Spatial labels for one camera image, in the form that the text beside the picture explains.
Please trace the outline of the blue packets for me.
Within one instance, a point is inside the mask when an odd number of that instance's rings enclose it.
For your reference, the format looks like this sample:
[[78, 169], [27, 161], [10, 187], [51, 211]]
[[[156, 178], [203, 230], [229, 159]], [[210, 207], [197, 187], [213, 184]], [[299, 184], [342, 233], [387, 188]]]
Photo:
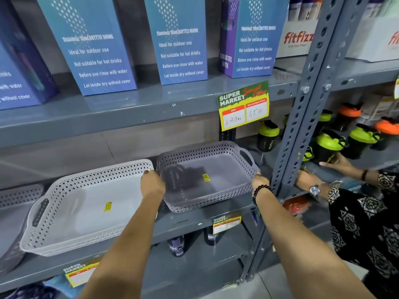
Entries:
[[54, 276], [2, 292], [0, 293], [0, 299], [69, 299], [61, 291], [50, 286], [54, 278], [58, 279], [57, 276]]

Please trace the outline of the grey metal shelf rack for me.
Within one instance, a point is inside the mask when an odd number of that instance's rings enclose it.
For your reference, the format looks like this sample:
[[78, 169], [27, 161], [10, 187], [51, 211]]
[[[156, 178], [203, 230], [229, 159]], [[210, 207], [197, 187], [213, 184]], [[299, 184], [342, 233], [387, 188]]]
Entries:
[[[358, 29], [366, 3], [369, 0], [326, 0], [322, 5], [322, 13], [316, 27], [316, 35], [310, 51], [305, 58], [283, 60], [283, 71], [286, 68], [298, 68], [301, 72], [299, 85], [294, 90], [294, 106], [291, 109], [291, 118], [288, 120], [288, 134], [285, 134], [282, 145], [272, 152], [266, 153], [263, 163], [272, 167], [267, 171], [271, 176], [271, 187], [280, 202], [302, 195], [304, 192], [291, 193], [294, 190], [294, 179], [300, 169], [300, 160], [297, 153], [304, 153], [311, 140], [311, 132], [316, 122], [311, 122], [320, 116], [331, 92], [364, 88], [396, 81], [399, 76], [399, 59], [381, 62], [366, 62], [363, 60], [347, 59], [346, 53], [353, 45], [352, 41]], [[380, 170], [399, 163], [399, 144], [385, 151], [366, 151], [355, 165], [361, 169]], [[327, 211], [321, 206], [310, 207], [305, 212], [305, 226], [323, 241], [331, 241], [331, 223], [327, 218]], [[252, 263], [247, 271], [246, 281], [251, 281], [254, 274], [279, 263], [275, 252], [272, 252], [272, 241], [264, 222], [260, 217], [258, 224], [260, 232], [255, 241]]]
[[[269, 81], [272, 102], [293, 98], [284, 137], [272, 152], [256, 160], [262, 173], [272, 177], [272, 189], [282, 201], [292, 188], [301, 166], [297, 158], [304, 155], [316, 122], [311, 122], [308, 110], [314, 92], [323, 94], [320, 71], [326, 68], [324, 59], [334, 36], [340, 14], [347, 0], [324, 0], [316, 27], [315, 40], [302, 65], [302, 73], [277, 68], [272, 76], [231, 79], [217, 73], [202, 85], [172, 85], [171, 93], [149, 79], [154, 75], [144, 69], [144, 88], [139, 90], [87, 97], [76, 95], [77, 86], [69, 74], [55, 77], [62, 82], [62, 95], [48, 104], [0, 113], [0, 151], [21, 148], [28, 144], [47, 143], [102, 131], [172, 121], [216, 113], [216, 94], [243, 87], [246, 84]], [[208, 295], [228, 285], [250, 282], [265, 255], [262, 250], [271, 245], [265, 225], [260, 222], [241, 224], [239, 230], [227, 231], [216, 249], [192, 244], [193, 249], [180, 258], [167, 255], [166, 240], [202, 229], [215, 216], [255, 211], [249, 194], [235, 196], [229, 201], [172, 215], [161, 205], [153, 240], [157, 244], [150, 253], [150, 265], [144, 278], [144, 299], [194, 299]]]

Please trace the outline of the dark grey perforated plastic basket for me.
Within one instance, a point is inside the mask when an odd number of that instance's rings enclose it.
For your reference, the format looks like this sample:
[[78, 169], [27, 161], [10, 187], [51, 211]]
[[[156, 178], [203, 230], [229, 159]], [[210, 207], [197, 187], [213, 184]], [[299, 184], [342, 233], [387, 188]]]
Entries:
[[[260, 171], [250, 152], [233, 141], [218, 141], [165, 152], [157, 171], [166, 184], [164, 202], [181, 213], [252, 192]], [[209, 182], [202, 175], [208, 174]]]

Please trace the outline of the white carton with red print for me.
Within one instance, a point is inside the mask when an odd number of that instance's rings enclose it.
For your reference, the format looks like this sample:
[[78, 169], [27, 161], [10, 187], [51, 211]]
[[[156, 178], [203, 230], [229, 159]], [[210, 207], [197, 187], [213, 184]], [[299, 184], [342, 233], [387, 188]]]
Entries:
[[290, 0], [276, 58], [307, 55], [324, 0]]
[[399, 0], [369, 0], [346, 58], [366, 62], [399, 59]]

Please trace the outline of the red packet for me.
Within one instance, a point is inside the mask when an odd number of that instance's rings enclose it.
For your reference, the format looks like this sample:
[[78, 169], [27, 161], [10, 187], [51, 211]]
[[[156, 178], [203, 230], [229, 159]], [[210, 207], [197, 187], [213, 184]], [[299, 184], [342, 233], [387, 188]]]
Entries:
[[300, 219], [310, 208], [307, 195], [296, 196], [283, 202], [282, 206], [294, 217]]

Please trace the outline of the cardboard box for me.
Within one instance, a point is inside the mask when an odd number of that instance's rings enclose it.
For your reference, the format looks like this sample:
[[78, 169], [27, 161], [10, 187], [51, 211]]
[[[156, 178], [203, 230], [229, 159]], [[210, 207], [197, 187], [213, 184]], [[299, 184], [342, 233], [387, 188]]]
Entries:
[[370, 121], [380, 120], [399, 106], [399, 98], [375, 94], [364, 94], [361, 118]]

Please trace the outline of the person's right forearm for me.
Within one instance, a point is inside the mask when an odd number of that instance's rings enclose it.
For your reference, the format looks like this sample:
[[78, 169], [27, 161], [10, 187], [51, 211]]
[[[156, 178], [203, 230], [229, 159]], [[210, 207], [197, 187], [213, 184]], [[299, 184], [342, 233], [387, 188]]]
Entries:
[[296, 299], [376, 299], [335, 252], [277, 200], [257, 188], [258, 206]]

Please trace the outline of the dark bottle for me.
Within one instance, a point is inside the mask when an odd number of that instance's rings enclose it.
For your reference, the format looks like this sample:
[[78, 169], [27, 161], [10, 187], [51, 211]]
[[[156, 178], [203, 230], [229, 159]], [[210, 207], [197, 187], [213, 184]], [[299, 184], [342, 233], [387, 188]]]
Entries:
[[173, 256], [181, 257], [185, 253], [185, 238], [184, 235], [167, 240], [169, 249]]
[[213, 232], [213, 226], [207, 226], [203, 229], [204, 241], [208, 246], [215, 246], [220, 240], [220, 234]]

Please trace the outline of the small green yellow price tag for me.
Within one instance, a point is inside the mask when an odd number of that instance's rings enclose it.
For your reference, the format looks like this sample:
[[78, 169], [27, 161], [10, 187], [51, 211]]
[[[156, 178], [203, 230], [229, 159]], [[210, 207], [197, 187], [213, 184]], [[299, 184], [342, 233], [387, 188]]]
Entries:
[[102, 257], [96, 256], [63, 268], [63, 274], [71, 287], [76, 288], [86, 284], [101, 259]]
[[212, 234], [218, 234], [240, 225], [242, 216], [238, 214], [228, 214], [212, 219]]

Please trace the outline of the person's left forearm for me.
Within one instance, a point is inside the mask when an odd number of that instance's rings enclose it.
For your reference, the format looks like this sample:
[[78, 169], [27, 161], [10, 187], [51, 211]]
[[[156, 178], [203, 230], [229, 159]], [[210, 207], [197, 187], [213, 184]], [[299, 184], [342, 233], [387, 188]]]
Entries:
[[77, 299], [140, 299], [162, 191], [146, 194]]

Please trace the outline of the large green yellow price tag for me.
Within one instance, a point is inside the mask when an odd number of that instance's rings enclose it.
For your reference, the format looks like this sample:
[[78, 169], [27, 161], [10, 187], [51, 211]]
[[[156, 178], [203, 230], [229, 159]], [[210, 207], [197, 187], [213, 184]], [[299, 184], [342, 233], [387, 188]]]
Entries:
[[266, 118], [270, 111], [269, 83], [262, 81], [217, 96], [221, 131]]

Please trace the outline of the light grey perforated plastic basket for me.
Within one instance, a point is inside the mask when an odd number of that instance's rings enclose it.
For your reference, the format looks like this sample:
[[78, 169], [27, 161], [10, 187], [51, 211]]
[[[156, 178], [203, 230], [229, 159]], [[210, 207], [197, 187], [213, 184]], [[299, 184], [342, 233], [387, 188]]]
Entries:
[[119, 236], [142, 202], [143, 172], [153, 169], [140, 159], [58, 179], [32, 205], [20, 249], [49, 257]]

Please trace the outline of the person's left hand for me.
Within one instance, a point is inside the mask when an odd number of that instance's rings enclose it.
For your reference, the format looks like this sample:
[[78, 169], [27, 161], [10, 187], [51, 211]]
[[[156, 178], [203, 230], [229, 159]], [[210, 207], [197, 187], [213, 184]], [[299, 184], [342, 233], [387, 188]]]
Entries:
[[159, 201], [162, 200], [166, 186], [165, 182], [158, 175], [158, 178], [142, 178], [140, 179], [140, 190], [143, 198], [155, 198]]

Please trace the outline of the group of green-lid black shakers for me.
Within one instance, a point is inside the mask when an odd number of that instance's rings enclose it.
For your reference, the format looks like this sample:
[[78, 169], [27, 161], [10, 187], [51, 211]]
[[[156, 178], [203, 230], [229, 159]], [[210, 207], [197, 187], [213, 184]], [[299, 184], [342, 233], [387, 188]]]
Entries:
[[[348, 159], [360, 159], [364, 151], [376, 144], [381, 137], [380, 131], [364, 124], [356, 124], [348, 137], [339, 135], [332, 128], [325, 127], [331, 121], [332, 114], [331, 110], [322, 110], [313, 133], [314, 140], [307, 147], [303, 161], [332, 164], [337, 161], [337, 153]], [[263, 121], [258, 129], [257, 148], [263, 153], [270, 152], [279, 134], [280, 129], [276, 124], [271, 120]]]

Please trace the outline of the blue and purple bottle box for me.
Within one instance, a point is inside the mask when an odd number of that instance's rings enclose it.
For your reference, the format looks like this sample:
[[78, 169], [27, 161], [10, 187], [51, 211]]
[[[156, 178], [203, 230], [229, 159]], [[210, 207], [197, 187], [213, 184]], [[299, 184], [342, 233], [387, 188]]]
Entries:
[[272, 75], [289, 0], [222, 0], [219, 70], [231, 78]]

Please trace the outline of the orange-lid black shaker bottle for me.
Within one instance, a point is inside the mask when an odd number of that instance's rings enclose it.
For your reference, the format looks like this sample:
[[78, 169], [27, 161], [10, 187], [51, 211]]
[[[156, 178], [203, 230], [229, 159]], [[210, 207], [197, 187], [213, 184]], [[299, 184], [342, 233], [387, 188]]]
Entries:
[[384, 151], [389, 147], [395, 138], [399, 136], [399, 118], [388, 116], [381, 117], [381, 120], [374, 125], [374, 129], [379, 131], [378, 140], [370, 149]]
[[352, 104], [344, 102], [331, 124], [331, 129], [335, 131], [346, 131], [354, 120], [362, 115], [363, 102]]

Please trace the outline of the person's right hand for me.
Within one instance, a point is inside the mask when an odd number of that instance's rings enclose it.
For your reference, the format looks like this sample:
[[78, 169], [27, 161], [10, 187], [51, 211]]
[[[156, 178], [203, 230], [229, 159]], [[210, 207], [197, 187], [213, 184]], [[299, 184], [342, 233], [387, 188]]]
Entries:
[[267, 187], [270, 186], [270, 182], [269, 182], [269, 180], [266, 177], [264, 177], [263, 181], [252, 181], [251, 184], [252, 184], [253, 192], [255, 192], [255, 190], [257, 188], [259, 188], [260, 186], [263, 186], [263, 185], [265, 185]]

